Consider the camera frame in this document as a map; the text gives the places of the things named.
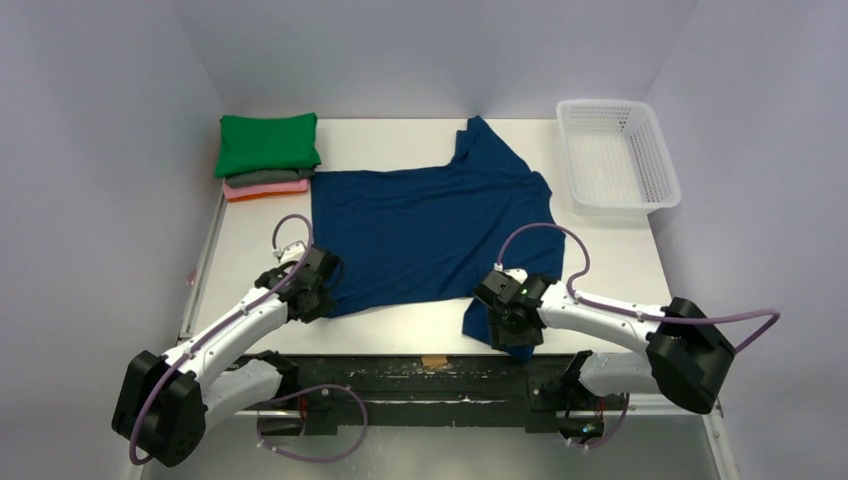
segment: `pink folded cloth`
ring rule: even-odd
[[[242,197],[260,197],[275,193],[302,193],[309,191],[309,180],[301,179],[296,182],[269,183],[266,185],[251,185],[249,187],[231,188],[224,182],[224,198],[234,200]]]

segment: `gray folded cloth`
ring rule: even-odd
[[[257,170],[255,172],[240,173],[224,179],[230,188],[251,187],[253,185],[267,185],[269,183],[296,182],[303,178],[315,175],[312,168],[299,168],[296,170]]]

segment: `green folded cloth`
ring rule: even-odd
[[[315,150],[314,113],[290,118],[221,117],[218,178],[281,168],[312,168],[321,163]]]

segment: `folded clothes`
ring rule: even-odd
[[[271,183],[268,185],[253,185],[251,187],[232,188],[224,183],[224,198],[233,200],[254,195],[277,193],[303,193],[309,191],[309,180],[296,182]]]
[[[407,153],[397,152],[399,163]],[[470,297],[510,233],[553,222],[545,179],[480,117],[457,132],[443,167],[394,172],[317,172],[312,220],[317,245],[344,260],[330,317],[381,305]],[[512,242],[508,267],[562,275],[565,242],[548,229]],[[462,333],[489,343],[486,307],[471,302]],[[527,359],[531,347],[508,348]]]
[[[224,182],[232,188],[242,188],[269,183],[295,182],[304,178],[311,178],[313,175],[315,175],[315,170],[311,168],[257,170],[227,177]]]
[[[315,150],[314,113],[290,118],[221,117],[221,150],[215,176],[229,177],[266,169],[312,168],[321,163]]]
[[[227,203],[238,203],[245,202],[247,200],[254,200],[257,198],[268,198],[268,197],[288,197],[292,195],[303,195],[306,191],[303,192],[268,192],[268,193],[258,193],[256,195],[245,195],[243,197],[236,197],[227,200]]]

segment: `white plastic basket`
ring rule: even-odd
[[[680,203],[680,186],[653,109],[626,100],[557,104],[575,211],[647,215]]]

